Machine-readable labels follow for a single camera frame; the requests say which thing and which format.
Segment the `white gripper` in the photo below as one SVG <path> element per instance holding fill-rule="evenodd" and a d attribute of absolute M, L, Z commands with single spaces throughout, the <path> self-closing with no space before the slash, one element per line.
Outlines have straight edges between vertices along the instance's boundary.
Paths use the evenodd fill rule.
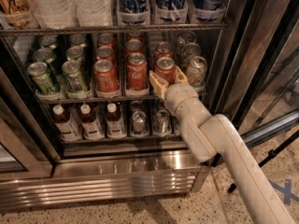
<path fill-rule="evenodd" d="M 196 90 L 188 84 L 186 75 L 176 66 L 175 83 L 169 87 L 169 83 L 153 71 L 149 71 L 149 82 L 159 98 L 164 98 L 164 105 L 171 115 L 183 106 L 190 110 L 200 106 Z"/>

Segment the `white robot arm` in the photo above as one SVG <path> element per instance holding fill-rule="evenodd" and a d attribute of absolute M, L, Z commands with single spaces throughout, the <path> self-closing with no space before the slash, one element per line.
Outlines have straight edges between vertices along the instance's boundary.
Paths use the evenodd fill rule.
<path fill-rule="evenodd" d="M 178 119 L 181 137 L 193 156 L 200 162 L 222 156 L 255 224 L 296 224 L 232 122 L 209 113 L 180 69 L 173 84 L 153 71 L 149 82 Z"/>

